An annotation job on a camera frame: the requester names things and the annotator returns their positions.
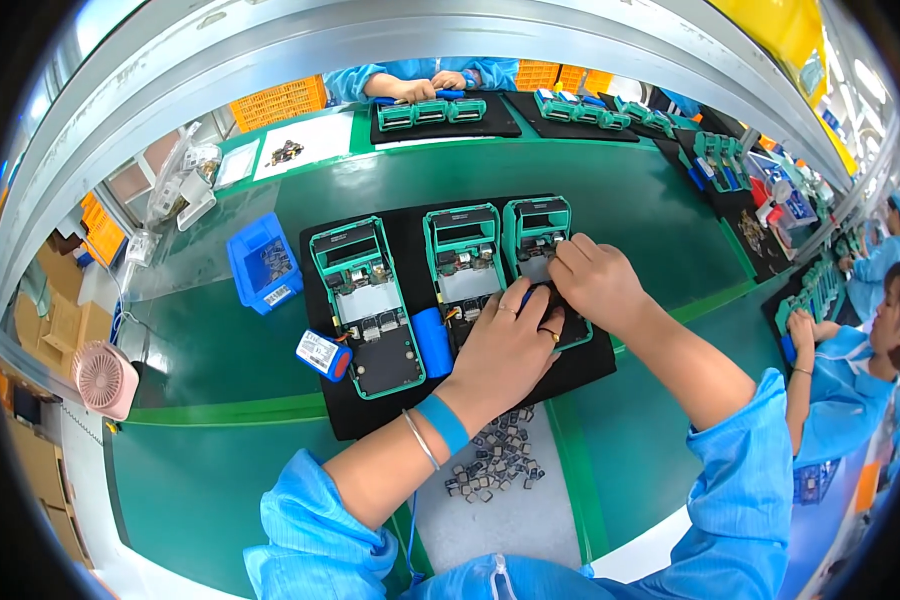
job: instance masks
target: hand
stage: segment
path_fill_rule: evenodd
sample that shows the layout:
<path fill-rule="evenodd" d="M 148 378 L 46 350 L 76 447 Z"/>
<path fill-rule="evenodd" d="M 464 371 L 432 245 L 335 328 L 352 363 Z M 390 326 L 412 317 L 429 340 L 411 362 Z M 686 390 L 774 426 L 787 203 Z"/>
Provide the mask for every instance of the hand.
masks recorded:
<path fill-rule="evenodd" d="M 797 308 L 787 318 L 787 330 L 797 354 L 813 353 L 816 347 L 816 328 L 814 318 L 803 308 Z"/>
<path fill-rule="evenodd" d="M 550 289 L 530 289 L 530 280 L 520 277 L 494 295 L 474 323 L 456 356 L 453 372 L 433 391 L 466 427 L 471 436 L 527 397 L 550 366 L 560 358 L 553 354 L 554 339 L 564 330 L 564 309 L 556 307 L 545 322 Z"/>
<path fill-rule="evenodd" d="M 556 245 L 548 265 L 557 291 L 580 315 L 621 339 L 640 326 L 640 313 L 657 304 L 643 291 L 619 249 L 575 233 Z"/>
<path fill-rule="evenodd" d="M 397 80 L 393 83 L 390 96 L 397 100 L 405 100 L 407 104 L 433 100 L 437 92 L 430 83 L 430 79 L 416 78 L 409 81 Z"/>
<path fill-rule="evenodd" d="M 467 80 L 462 73 L 457 71 L 440 71 L 430 79 L 433 87 L 444 90 L 463 90 L 467 87 Z"/>

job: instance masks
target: finger ring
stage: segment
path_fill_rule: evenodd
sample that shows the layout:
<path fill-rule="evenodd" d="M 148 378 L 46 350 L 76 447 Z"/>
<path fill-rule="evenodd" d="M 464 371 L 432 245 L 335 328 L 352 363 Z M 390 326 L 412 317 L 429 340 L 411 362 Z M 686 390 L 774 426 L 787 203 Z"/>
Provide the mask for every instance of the finger ring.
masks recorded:
<path fill-rule="evenodd" d="M 552 337 L 552 339 L 553 339 L 554 344 L 559 344 L 561 342 L 561 335 L 551 329 L 548 329 L 546 327 L 540 327 L 540 329 L 538 329 L 537 331 L 546 331 L 547 333 L 549 333 L 550 337 Z"/>

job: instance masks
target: woman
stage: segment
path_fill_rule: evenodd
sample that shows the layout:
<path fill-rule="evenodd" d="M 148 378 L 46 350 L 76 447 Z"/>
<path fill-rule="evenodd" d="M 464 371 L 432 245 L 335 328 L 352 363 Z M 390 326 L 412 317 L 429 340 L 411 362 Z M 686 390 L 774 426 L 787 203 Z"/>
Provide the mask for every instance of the woman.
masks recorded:
<path fill-rule="evenodd" d="M 873 252 L 867 251 L 866 242 L 861 243 L 863 255 L 860 258 L 840 258 L 840 270 L 853 276 L 846 282 L 849 302 L 843 304 L 836 318 L 840 325 L 858 328 L 874 318 L 876 307 L 883 301 L 884 278 L 891 265 L 900 262 L 900 196 L 890 194 L 887 204 L 889 237 Z"/>
<path fill-rule="evenodd" d="M 437 56 L 391 60 L 323 74 L 339 102 L 371 102 L 383 96 L 409 104 L 433 100 L 436 90 L 516 90 L 516 58 Z"/>
<path fill-rule="evenodd" d="M 703 462 L 687 500 L 693 525 L 673 548 L 671 566 L 630 584 L 496 554 L 473 558 L 402 597 L 774 598 L 787 565 L 793 500 L 780 373 L 768 369 L 756 385 L 670 318 L 615 247 L 577 233 L 557 245 L 549 270 L 564 299 L 620 338 L 690 418 L 687 446 Z M 453 372 L 416 409 L 322 466 L 306 450 L 289 461 L 260 503 L 269 545 L 243 552 L 259 597 L 384 597 L 381 580 L 394 566 L 397 542 L 381 525 L 437 465 L 526 397 L 560 357 L 553 349 L 564 314 L 554 311 L 541 323 L 545 286 L 517 310 L 529 288 L 526 278 L 518 279 L 487 303 Z"/>
<path fill-rule="evenodd" d="M 883 291 L 869 335 L 816 323 L 802 309 L 787 320 L 796 350 L 787 387 L 795 469 L 850 454 L 883 419 L 900 373 L 900 262 L 887 270 Z"/>

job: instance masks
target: silver bangle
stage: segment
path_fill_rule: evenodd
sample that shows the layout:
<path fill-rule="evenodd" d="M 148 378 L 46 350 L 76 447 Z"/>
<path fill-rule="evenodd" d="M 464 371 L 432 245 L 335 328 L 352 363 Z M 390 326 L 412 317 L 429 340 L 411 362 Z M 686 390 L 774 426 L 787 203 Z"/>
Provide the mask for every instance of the silver bangle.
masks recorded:
<path fill-rule="evenodd" d="M 423 440 L 423 436 L 420 435 L 420 431 L 417 429 L 417 425 L 414 424 L 414 420 L 410 418 L 410 413 L 404 409 L 403 417 L 407 420 L 407 424 L 409 425 L 409 430 L 413 432 L 413 437 L 416 438 L 418 442 L 420 442 L 420 448 L 423 449 L 424 452 L 427 453 L 427 458 L 430 459 L 430 462 L 433 463 L 433 469 L 435 471 L 439 471 L 441 469 L 441 464 L 437 462 L 437 459 L 434 458 L 434 453 L 430 451 L 430 448 L 427 447 L 427 442 Z"/>

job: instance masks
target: battery label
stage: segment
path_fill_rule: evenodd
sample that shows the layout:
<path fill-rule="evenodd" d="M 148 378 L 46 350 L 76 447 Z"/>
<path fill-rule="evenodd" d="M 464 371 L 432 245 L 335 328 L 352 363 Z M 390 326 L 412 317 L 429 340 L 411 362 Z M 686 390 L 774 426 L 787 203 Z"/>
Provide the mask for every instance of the battery label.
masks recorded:
<path fill-rule="evenodd" d="M 276 305 L 280 302 L 280 300 L 290 294 L 290 288 L 286 285 L 281 285 L 277 289 L 273 290 L 269 294 L 264 296 L 264 302 L 270 306 Z"/>
<path fill-rule="evenodd" d="M 713 175 L 714 175 L 713 169 L 711 169 L 710 165 L 708 165 L 708 163 L 705 160 L 703 160 L 702 158 L 700 158 L 699 156 L 696 157 L 696 166 L 699 167 L 700 171 L 702 171 L 703 174 L 706 175 L 708 179 L 710 179 L 710 180 L 713 179 Z"/>
<path fill-rule="evenodd" d="M 340 348 L 334 342 L 324 340 L 310 329 L 303 332 L 300 343 L 296 346 L 296 355 L 325 374 L 330 373 L 330 363 Z"/>

